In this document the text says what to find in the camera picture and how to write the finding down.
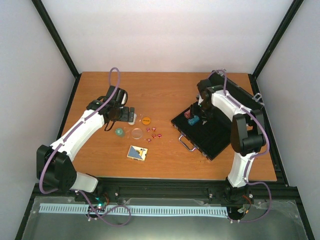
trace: white wall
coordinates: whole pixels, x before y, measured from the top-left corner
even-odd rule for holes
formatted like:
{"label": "white wall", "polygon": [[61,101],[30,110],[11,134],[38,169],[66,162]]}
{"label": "white wall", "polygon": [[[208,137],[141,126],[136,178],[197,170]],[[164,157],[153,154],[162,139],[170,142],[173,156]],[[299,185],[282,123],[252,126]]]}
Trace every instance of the white wall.
{"label": "white wall", "polygon": [[320,239],[320,2],[304,1],[258,85],[290,185]]}
{"label": "white wall", "polygon": [[0,239],[15,238],[36,151],[58,129],[73,77],[31,1],[0,1]]}
{"label": "white wall", "polygon": [[252,73],[292,0],[43,0],[79,71]]}

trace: black tray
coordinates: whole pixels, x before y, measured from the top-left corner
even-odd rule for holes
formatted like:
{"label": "black tray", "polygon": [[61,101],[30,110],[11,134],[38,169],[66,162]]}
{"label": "black tray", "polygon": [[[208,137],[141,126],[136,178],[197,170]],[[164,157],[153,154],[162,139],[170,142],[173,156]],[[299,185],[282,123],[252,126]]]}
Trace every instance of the black tray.
{"label": "black tray", "polygon": [[191,142],[205,157],[213,160],[230,144],[230,129],[218,121],[217,118],[202,124],[201,120],[193,126],[188,124],[188,119],[184,113],[187,108],[174,119],[171,123],[186,139]]}

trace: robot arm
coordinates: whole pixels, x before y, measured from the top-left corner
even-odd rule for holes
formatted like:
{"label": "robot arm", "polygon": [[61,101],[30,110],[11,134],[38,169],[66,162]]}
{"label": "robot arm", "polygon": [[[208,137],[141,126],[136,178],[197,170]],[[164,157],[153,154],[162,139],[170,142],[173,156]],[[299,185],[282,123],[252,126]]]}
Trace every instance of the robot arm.
{"label": "robot arm", "polygon": [[94,176],[77,172],[72,162],[85,142],[103,125],[106,124],[107,128],[108,124],[113,122],[111,127],[106,130],[109,131],[116,121],[133,122],[135,109],[124,106],[127,102],[128,94],[120,88],[118,88],[108,104],[96,114],[93,114],[111,95],[114,89],[114,86],[110,86],[106,96],[101,96],[97,100],[92,101],[81,118],[60,139],[53,142],[50,146],[42,145],[38,148],[36,152],[38,179],[41,177],[49,156],[58,148],[57,153],[54,155],[44,174],[43,182],[63,192],[72,189],[93,193],[97,190],[98,179]]}
{"label": "robot arm", "polygon": [[243,106],[227,90],[224,92],[222,85],[202,89],[199,93],[198,105],[204,115],[213,108],[218,108],[231,121],[230,142],[235,153],[227,179],[232,188],[244,187],[254,161],[253,156],[266,144],[263,133],[247,112],[252,113],[264,127],[262,112]]}

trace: wooden table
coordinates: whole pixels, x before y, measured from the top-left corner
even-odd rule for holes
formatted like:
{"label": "wooden table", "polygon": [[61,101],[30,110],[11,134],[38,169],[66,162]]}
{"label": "wooden table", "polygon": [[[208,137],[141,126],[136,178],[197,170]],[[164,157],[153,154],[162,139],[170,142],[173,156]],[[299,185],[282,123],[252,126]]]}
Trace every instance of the wooden table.
{"label": "wooden table", "polygon": [[[106,94],[108,74],[82,73],[63,133],[75,124],[91,101]],[[207,76],[208,73],[122,72],[120,88],[128,92],[126,106],[135,107],[136,123],[131,126],[126,122],[116,122],[110,132],[99,129],[76,155],[73,161],[75,169],[99,177],[224,180],[233,163],[232,147],[229,145],[209,161],[197,150],[187,151],[178,142],[180,133],[171,125],[171,119],[195,102],[196,85]],[[246,73],[228,73],[228,78],[252,94]],[[115,85],[115,72],[111,79]],[[155,127],[162,138],[152,139],[152,132],[147,133],[146,126],[141,123],[142,117],[151,118],[148,127]],[[124,128],[125,137],[116,136],[116,128]],[[143,130],[141,139],[131,137],[134,128]],[[146,141],[148,138],[152,139],[151,143]],[[144,162],[127,158],[130,145],[148,148]],[[269,154],[255,159],[249,178],[277,180]]]}

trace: glass petri dish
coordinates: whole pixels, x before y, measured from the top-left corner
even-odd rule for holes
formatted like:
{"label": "glass petri dish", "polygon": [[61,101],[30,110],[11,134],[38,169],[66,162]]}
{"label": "glass petri dish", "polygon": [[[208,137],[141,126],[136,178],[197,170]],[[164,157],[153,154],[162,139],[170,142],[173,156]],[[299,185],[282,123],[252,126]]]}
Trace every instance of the glass petri dish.
{"label": "glass petri dish", "polygon": [[140,128],[135,128],[131,131],[131,136],[134,139],[140,139],[142,137],[144,133],[142,132],[142,130]]}

